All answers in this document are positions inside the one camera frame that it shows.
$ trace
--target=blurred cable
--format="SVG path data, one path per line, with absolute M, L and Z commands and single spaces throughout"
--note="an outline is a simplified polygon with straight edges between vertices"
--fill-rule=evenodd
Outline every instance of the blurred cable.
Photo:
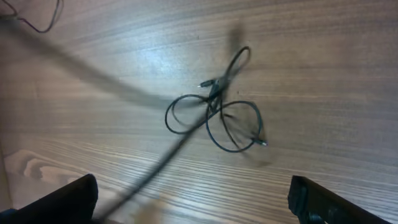
M 31 24 L 27 19 L 23 18 L 23 17 L 19 17 L 18 16 L 18 12 L 17 10 L 14 8 L 14 6 L 12 6 L 9 2 L 7 2 L 6 0 L 2 0 L 11 10 L 12 10 L 12 14 L 9 15 L 5 15 L 5 16 L 0 16 L 0 21 L 10 21 L 10 20 L 15 20 L 15 21 L 22 21 L 24 23 L 26 23 L 28 26 L 30 26 L 33 30 L 35 30 L 36 32 L 40 33 L 40 34 L 45 34 L 46 32 L 50 31 L 51 28 L 54 26 L 55 24 L 55 18 L 57 18 L 57 14 L 58 14 L 58 10 L 60 7 L 60 1 L 61 0 L 57 0 L 57 5 L 55 6 L 55 10 L 53 13 L 53 16 L 51 18 L 50 24 L 49 26 L 44 29 L 44 30 L 39 30 L 38 28 L 36 28 L 36 26 L 33 26 L 33 24 Z

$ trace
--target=cable connector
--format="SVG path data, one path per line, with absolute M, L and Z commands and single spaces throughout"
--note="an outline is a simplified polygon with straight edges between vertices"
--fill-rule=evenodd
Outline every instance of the cable connector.
M 216 81 L 216 80 L 207 80 L 207 81 L 204 81 L 203 83 L 201 83 L 200 85 L 198 85 L 198 87 L 203 88 L 203 87 L 211 86 L 212 84 L 214 84 L 215 81 Z
M 265 140 L 260 140 L 260 139 L 252 139 L 252 140 L 254 141 L 254 143 L 257 143 L 259 145 L 268 146 L 268 142 Z

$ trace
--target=table surface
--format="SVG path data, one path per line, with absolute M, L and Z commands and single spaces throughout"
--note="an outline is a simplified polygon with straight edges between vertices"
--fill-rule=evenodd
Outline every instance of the table surface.
M 45 27 L 55 1 L 14 4 Z M 201 128 L 112 219 L 298 223 L 287 194 L 304 175 L 398 222 L 397 11 L 395 0 L 68 0 L 47 34 L 0 24 L 0 144 L 14 207 L 92 173 L 101 212 L 181 137 L 165 127 L 167 105 L 208 94 L 197 85 L 248 45 L 228 99 L 258 105 L 269 147 L 230 154 Z M 218 118 L 212 127 L 224 142 Z

